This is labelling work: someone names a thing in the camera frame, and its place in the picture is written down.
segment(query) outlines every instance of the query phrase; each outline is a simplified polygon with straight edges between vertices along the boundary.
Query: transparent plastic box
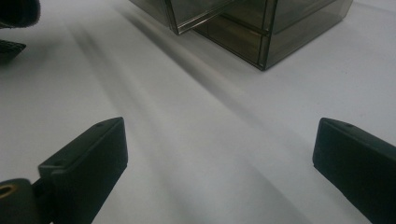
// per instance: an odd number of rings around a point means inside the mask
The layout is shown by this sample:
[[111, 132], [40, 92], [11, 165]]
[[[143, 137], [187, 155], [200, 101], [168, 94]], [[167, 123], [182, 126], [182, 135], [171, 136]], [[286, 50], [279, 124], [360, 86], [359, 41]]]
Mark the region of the transparent plastic box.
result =
[[131, 0], [177, 35], [194, 29], [265, 70], [324, 33], [352, 0]]

